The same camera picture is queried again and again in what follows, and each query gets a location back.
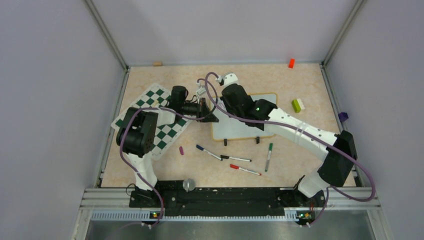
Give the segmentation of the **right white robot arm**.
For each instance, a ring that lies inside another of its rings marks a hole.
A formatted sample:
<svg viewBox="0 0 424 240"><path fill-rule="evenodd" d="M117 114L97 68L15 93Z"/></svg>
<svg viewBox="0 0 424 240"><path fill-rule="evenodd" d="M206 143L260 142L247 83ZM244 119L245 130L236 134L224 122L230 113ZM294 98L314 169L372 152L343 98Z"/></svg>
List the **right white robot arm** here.
<svg viewBox="0 0 424 240"><path fill-rule="evenodd" d="M315 154L322 165L303 176L296 184L293 200L307 206L314 195L327 187L343 187L357 159L353 135L322 130L286 113L276 104L253 100L245 89L232 83L222 90L222 101L227 113L245 125L282 136Z"/></svg>

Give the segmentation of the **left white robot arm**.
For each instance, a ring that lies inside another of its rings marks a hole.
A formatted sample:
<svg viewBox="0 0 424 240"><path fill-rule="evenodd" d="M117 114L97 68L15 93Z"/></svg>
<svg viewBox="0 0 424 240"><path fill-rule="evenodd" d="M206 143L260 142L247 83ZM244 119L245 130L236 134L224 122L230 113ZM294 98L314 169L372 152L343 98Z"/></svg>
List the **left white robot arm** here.
<svg viewBox="0 0 424 240"><path fill-rule="evenodd" d="M219 122L204 97L188 96L188 90L181 85L173 86L169 94L161 88L148 91L118 121L116 143L136 178L131 197L141 199L149 207L156 206L161 198L154 189L158 178L152 160L159 159L193 119L200 123Z"/></svg>

